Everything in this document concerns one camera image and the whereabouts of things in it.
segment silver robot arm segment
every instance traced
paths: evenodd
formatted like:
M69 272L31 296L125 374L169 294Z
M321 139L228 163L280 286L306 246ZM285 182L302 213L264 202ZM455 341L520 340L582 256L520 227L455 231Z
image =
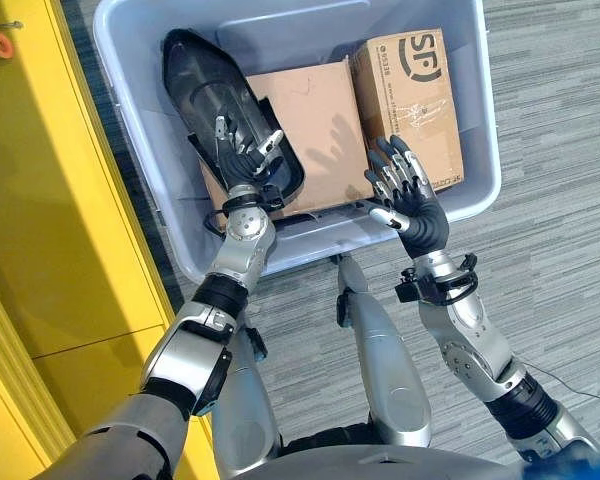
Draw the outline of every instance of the silver robot arm segment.
M449 289L442 302L446 305L436 305L422 291L432 284L453 285L454 278L472 272L475 261L475 256L467 256L458 269L444 251L431 252L414 260L415 268L404 283L416 286L420 318L445 364L487 406L526 461L547 459L574 443L597 453L600 447L591 435L515 358L506 338L489 321L478 294L464 295L471 285Z
M265 150L263 164L281 137L276 131L258 147ZM140 392L36 478L172 478L190 416L204 415L218 399L232 358L227 346L275 240L273 223L254 204L256 188L234 184L228 196L232 203L224 243L193 299L182 306L145 363Z

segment sf logo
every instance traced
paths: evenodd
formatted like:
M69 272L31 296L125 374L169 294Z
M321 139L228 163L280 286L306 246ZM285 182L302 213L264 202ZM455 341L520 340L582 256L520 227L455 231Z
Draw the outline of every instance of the sf logo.
M407 49L407 39L398 43L398 54L402 68L409 78L416 82L430 82L442 75L438 68L438 56L435 50L435 38L430 33L421 37L413 36Z

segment robot wrist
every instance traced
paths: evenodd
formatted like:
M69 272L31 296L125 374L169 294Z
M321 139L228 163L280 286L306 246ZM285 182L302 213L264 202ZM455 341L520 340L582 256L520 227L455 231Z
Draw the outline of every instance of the robot wrist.
M470 253L457 269L444 250L417 257L415 267L404 270L400 285L395 287L398 299L402 303L423 301L438 306L456 303L478 288L478 276L473 271L477 261Z

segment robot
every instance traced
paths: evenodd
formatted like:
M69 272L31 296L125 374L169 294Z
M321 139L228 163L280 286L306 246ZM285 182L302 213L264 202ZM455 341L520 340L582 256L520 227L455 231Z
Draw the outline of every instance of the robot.
M139 392L87 431L37 479L170 479L191 415L213 409L222 479L519 478L520 471L427 448L431 408L398 331L347 255L338 264L338 324L355 332L369 421L283 445L256 368L266 348L244 309L261 275L275 228L257 181L283 133L236 145L226 113L216 118L216 153L229 200L226 236L203 283L151 353ZM365 172L375 192L364 207L398 234L413 266L400 301L417 301L423 325L449 369L491 412L532 465L593 460L600 446L513 355L477 294L475 255L456 266L445 252L449 225L407 144L378 139Z

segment gray carpet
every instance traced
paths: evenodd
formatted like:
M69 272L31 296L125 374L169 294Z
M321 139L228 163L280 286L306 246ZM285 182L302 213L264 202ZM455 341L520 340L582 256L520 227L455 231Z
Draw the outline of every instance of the gray carpet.
M177 271L111 106L91 44L97 0L68 0L76 47L172 303L194 285ZM449 249L475 252L490 319L526 361L600 395L600 0L485 0L502 191L454 223ZM487 410L441 361L413 307L393 293L409 262L399 242L353 256L396 322L433 409L433 446L511 463ZM267 277L249 313L269 347L261 372L286 440L366 419L353 333L335 323L336 270L319 261ZM600 441L600 401L532 373Z

